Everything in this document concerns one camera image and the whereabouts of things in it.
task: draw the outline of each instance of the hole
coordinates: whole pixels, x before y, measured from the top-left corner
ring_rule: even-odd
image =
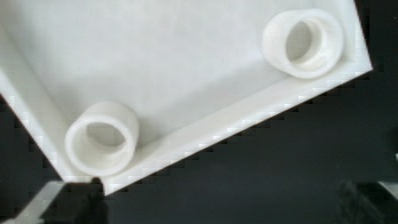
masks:
[[[288,42],[287,42],[287,55],[290,61],[297,61],[311,48],[313,44],[313,34],[310,26],[301,22],[290,32]]]
[[[121,146],[127,141],[120,130],[105,123],[89,124],[88,135],[104,146],[112,148]]]

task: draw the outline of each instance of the circular opening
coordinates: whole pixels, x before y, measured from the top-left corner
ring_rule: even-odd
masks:
[[[342,58],[343,44],[343,29],[327,11],[292,10],[269,22],[265,57],[295,77],[311,79],[327,74]]]
[[[88,125],[88,135],[91,139],[105,146],[118,147],[127,139],[116,127],[105,123]]]
[[[288,42],[287,42],[287,55],[290,61],[299,60],[311,47],[313,43],[313,34],[310,26],[304,22],[301,22],[290,32]]]
[[[70,157],[75,165],[95,176],[112,175],[132,160],[132,141],[127,130],[105,122],[86,121],[68,133]]]

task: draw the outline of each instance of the dark surface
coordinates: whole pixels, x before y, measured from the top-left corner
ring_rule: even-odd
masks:
[[[109,197],[112,224],[333,223],[342,181],[398,181],[398,2],[358,3],[375,71]],[[0,152],[11,217],[59,177],[4,103]]]
[[[41,214],[43,224],[109,224],[104,184],[68,183]]]
[[[398,201],[381,183],[345,182],[340,199],[338,224],[398,223]]]

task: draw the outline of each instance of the plastic tray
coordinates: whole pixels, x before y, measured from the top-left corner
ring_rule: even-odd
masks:
[[[265,59],[264,31],[311,8],[338,18],[345,49],[301,79]],[[134,108],[139,145],[107,194],[372,70],[352,0],[4,0],[0,23],[0,92],[66,181],[91,179],[65,149],[80,114],[100,101]]]

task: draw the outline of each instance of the white plastic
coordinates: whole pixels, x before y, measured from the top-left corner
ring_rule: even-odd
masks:
[[[95,130],[98,136],[89,135],[89,127],[107,129],[111,125],[123,135],[121,143],[111,137],[114,133]],[[77,168],[95,177],[114,175],[127,168],[136,153],[139,140],[139,121],[130,108],[102,102],[84,112],[66,134],[66,154]]]
[[[288,38],[301,23],[311,31],[311,46],[295,60],[288,58]],[[283,12],[265,28],[264,50],[271,64],[299,78],[317,78],[336,67],[343,54],[345,36],[340,21],[326,10]]]
[[[292,31],[271,52],[265,30],[292,10],[287,24],[327,23],[308,23],[313,34]],[[317,51],[329,64],[304,73],[271,58],[281,49],[301,56],[311,36],[336,49]],[[0,1],[0,92],[63,179],[100,175],[107,194],[370,70],[352,0]],[[89,169],[73,157],[79,145],[66,147],[70,127],[86,127],[80,116],[104,101],[127,105],[139,121],[134,157],[112,160],[114,170],[105,163]],[[136,128],[121,127],[136,140]]]
[[[24,208],[24,211],[17,217],[17,219],[8,220],[2,224],[41,224],[41,215],[49,209],[49,206],[54,202],[54,199],[59,195],[59,192],[65,187],[65,183],[59,181],[52,181],[47,183],[34,199]]]

